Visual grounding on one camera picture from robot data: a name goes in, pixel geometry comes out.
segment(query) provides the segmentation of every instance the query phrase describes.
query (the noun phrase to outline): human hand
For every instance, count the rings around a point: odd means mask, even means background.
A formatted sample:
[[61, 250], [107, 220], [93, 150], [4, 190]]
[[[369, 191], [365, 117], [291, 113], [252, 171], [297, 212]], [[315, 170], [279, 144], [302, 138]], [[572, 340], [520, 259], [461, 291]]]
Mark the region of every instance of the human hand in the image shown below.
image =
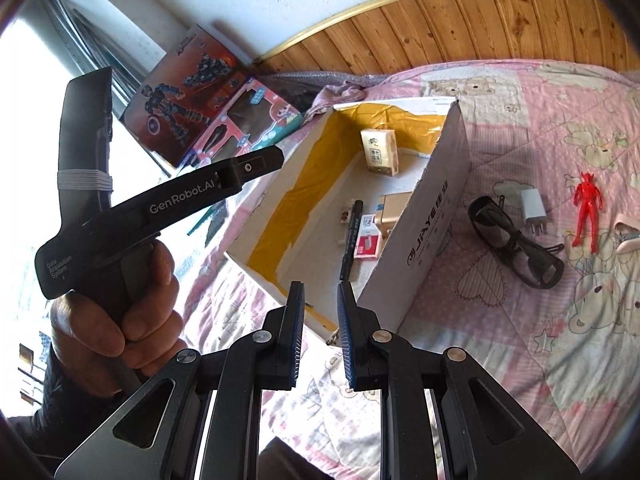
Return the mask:
[[130, 368], [148, 377], [176, 352], [186, 348], [179, 338], [182, 317], [174, 311], [178, 280], [174, 259], [159, 241], [151, 256], [153, 282], [131, 305], [122, 328], [97, 303], [70, 292], [51, 307], [51, 344], [66, 373], [90, 394], [111, 397], [120, 391], [103, 356], [122, 356]]

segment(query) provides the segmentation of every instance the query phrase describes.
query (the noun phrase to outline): white elastic band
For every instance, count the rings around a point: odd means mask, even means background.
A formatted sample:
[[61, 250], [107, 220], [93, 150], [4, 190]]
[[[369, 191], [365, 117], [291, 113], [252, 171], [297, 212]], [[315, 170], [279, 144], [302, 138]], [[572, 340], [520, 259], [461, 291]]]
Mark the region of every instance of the white elastic band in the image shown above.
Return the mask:
[[61, 170], [58, 189], [113, 191], [113, 179], [101, 170]]

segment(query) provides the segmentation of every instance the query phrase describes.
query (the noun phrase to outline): blue label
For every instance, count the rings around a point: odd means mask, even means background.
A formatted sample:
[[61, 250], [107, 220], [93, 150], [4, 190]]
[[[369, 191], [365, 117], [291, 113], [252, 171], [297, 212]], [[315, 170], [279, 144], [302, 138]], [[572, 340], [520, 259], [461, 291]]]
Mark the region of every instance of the blue label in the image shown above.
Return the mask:
[[254, 96], [251, 98], [251, 101], [249, 102], [252, 105], [257, 105], [260, 101], [262, 101], [262, 98], [264, 97], [264, 94], [266, 91], [267, 89], [264, 86], [261, 86], [255, 91]]

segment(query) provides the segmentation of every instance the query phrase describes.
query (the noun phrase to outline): metal screw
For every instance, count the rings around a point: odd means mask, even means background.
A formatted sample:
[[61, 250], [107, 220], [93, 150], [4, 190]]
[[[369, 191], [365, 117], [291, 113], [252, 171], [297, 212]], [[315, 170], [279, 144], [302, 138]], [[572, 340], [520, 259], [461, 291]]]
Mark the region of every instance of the metal screw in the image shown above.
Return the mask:
[[177, 355], [177, 359], [179, 363], [182, 363], [183, 365], [188, 365], [189, 363], [193, 363], [196, 360], [196, 357], [198, 356], [198, 353], [191, 349], [191, 348], [185, 348], [184, 350], [180, 350], [178, 352]]
[[377, 341], [379, 343], [388, 343], [391, 341], [391, 333], [386, 330], [376, 330], [372, 337], [373, 341]]
[[449, 350], [447, 350], [447, 357], [452, 361], [461, 363], [466, 359], [466, 352], [462, 348], [449, 348]]
[[271, 340], [271, 332], [268, 330], [258, 330], [258, 332], [254, 332], [252, 338], [257, 343], [266, 343]]

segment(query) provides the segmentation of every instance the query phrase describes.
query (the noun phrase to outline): white cardboard box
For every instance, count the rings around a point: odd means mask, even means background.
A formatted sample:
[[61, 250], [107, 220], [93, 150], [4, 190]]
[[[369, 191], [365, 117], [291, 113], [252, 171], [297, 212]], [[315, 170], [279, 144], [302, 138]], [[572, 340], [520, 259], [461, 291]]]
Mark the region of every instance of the white cardboard box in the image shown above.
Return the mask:
[[[352, 137], [360, 142], [363, 126], [396, 130], [399, 174], [367, 171], [362, 144]], [[312, 306], [305, 323], [326, 339], [337, 327], [344, 204], [362, 200], [363, 213], [373, 213], [380, 195], [412, 190], [380, 259], [355, 260], [351, 271], [358, 305], [394, 331], [433, 263], [469, 170], [465, 126], [452, 98], [336, 106], [278, 172], [227, 256], [279, 304], [292, 280], [305, 283]]]

